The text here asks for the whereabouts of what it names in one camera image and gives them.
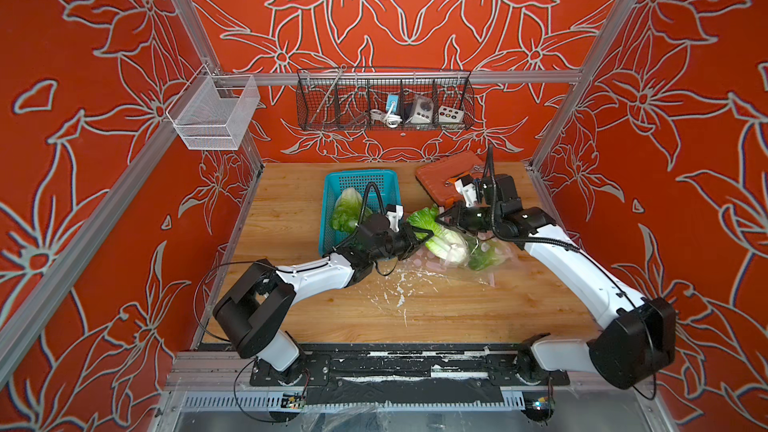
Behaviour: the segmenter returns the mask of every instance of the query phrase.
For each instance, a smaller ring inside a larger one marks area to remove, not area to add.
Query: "white cable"
[[[391,104],[389,107],[389,110],[386,114],[382,116],[384,112],[378,109],[371,109],[371,118],[374,120],[380,120],[384,123],[385,126],[389,127],[390,129],[394,129],[398,126],[400,122],[402,122],[402,117],[398,115],[393,115],[392,111],[395,109],[395,103]]]

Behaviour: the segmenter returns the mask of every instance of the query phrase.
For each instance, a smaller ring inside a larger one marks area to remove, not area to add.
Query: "wooden tabletop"
[[[326,175],[377,165],[267,164],[233,260],[267,257],[274,265],[317,260]],[[414,176],[421,165],[379,165],[397,172],[406,213],[432,204]],[[500,162],[495,169],[497,174],[514,177],[525,207],[541,205],[523,164]],[[543,332],[597,337],[597,326],[586,307],[560,279],[526,252],[514,250],[517,256],[493,269],[492,278],[488,273],[461,271],[417,274],[402,265],[388,277],[374,271],[357,285],[295,304],[283,329],[300,343],[516,343]],[[383,264],[382,272],[390,267]],[[221,294],[245,269],[245,265],[230,266]],[[223,333],[214,320],[208,329]],[[217,342],[207,335],[204,341]]]

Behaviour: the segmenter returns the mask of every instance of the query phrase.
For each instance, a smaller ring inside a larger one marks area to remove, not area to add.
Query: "green leafy vegetable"
[[[331,216],[331,228],[339,232],[351,234],[357,227],[357,219],[362,208],[362,196],[354,187],[345,188],[336,200]],[[366,207],[363,219],[368,218],[373,212]]]
[[[506,257],[497,250],[498,244],[495,241],[479,241],[476,237],[466,236],[469,246],[469,261],[467,266],[472,270],[483,270],[492,265],[498,265],[504,262]]]
[[[408,223],[414,227],[426,228],[435,233],[435,236],[427,241],[429,251],[451,264],[463,264],[467,260],[469,250],[467,243],[458,232],[440,226],[435,222],[439,214],[437,206],[424,207],[408,217]],[[426,234],[416,234],[417,238],[424,238]]]

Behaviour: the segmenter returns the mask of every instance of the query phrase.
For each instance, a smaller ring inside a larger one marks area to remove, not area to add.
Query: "red floral wallpaper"
[[[200,67],[169,0],[0,0],[0,325]],[[2,430],[146,427],[254,168],[176,140],[0,391]]]
[[[193,0],[227,72],[394,65],[575,70],[615,0]],[[251,132],[278,162],[429,160],[494,143],[528,158],[565,84],[476,87],[464,132],[303,132],[288,86],[262,89]]]
[[[768,0],[639,0],[542,170],[565,225],[673,303],[682,430],[768,428]]]
[[[174,140],[0,393],[0,428],[148,426],[254,177],[242,152],[200,156]]]
[[[0,0],[0,10],[2,325],[200,63],[170,0]]]

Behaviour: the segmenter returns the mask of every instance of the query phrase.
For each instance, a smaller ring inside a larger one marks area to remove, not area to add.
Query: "black wire basket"
[[[475,124],[467,70],[343,66],[297,75],[302,130],[466,130]]]

